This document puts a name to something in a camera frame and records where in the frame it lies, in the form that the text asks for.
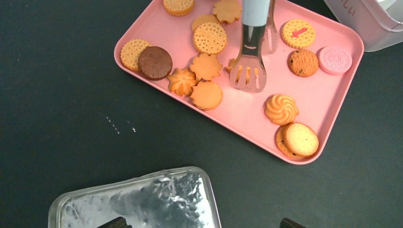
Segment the metal serving tongs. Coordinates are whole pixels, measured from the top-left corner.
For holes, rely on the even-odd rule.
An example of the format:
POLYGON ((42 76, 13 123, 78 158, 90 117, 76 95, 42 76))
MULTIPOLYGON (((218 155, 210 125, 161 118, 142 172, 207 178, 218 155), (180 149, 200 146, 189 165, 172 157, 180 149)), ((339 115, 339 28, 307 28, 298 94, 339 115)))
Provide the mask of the metal serving tongs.
POLYGON ((233 88, 251 93, 263 91, 267 73, 262 55, 275 53, 278 46, 274 7, 274 0, 243 1, 240 50, 229 76, 233 88))

